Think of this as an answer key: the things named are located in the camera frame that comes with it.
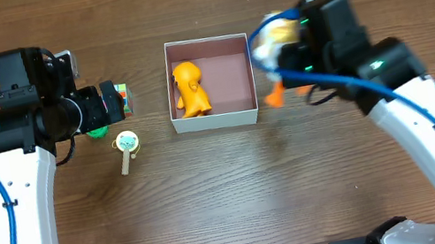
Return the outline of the colourful puzzle cube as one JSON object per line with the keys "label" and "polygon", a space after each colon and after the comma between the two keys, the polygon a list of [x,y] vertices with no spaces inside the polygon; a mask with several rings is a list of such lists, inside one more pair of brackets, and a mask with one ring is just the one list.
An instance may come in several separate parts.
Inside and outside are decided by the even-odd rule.
{"label": "colourful puzzle cube", "polygon": [[134,114],[134,97],[132,91],[125,83],[115,84],[115,90],[123,98],[123,112],[126,117],[133,116]]}

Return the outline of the white plush duck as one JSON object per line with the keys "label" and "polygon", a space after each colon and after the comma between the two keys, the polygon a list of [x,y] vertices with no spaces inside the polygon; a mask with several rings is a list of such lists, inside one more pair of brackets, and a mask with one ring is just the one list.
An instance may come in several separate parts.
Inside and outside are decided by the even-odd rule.
{"label": "white plush duck", "polygon": [[[294,19],[276,19],[261,29],[258,34],[258,46],[253,50],[253,56],[259,59],[265,67],[277,69],[278,56],[285,44],[295,43],[299,40],[299,22]],[[284,105],[285,88],[282,78],[274,73],[267,72],[266,78],[272,84],[271,92],[264,98],[266,104],[272,108]]]}

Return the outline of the orange dinosaur toy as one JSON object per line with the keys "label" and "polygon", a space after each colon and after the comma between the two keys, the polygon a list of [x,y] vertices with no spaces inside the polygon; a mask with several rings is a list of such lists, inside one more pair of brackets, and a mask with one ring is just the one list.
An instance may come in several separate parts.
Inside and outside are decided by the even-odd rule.
{"label": "orange dinosaur toy", "polygon": [[177,65],[172,71],[172,77],[179,89],[177,109],[184,110],[182,118],[204,116],[211,111],[209,95],[201,85],[202,71],[192,62]]}

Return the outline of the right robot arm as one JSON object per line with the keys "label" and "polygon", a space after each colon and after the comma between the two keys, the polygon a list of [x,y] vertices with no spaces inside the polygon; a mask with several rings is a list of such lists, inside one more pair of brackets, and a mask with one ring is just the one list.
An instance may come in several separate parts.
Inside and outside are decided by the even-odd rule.
{"label": "right robot arm", "polygon": [[435,80],[398,38],[372,43],[349,0],[300,0],[279,68],[289,87],[316,84],[355,103],[407,151],[435,188]]}

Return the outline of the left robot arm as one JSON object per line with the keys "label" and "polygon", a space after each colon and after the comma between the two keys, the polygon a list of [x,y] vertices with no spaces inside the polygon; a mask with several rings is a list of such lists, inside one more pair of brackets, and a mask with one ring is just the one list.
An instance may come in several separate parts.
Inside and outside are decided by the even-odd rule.
{"label": "left robot arm", "polygon": [[0,244],[58,244],[57,145],[131,113],[122,83],[77,88],[70,51],[0,52]]}

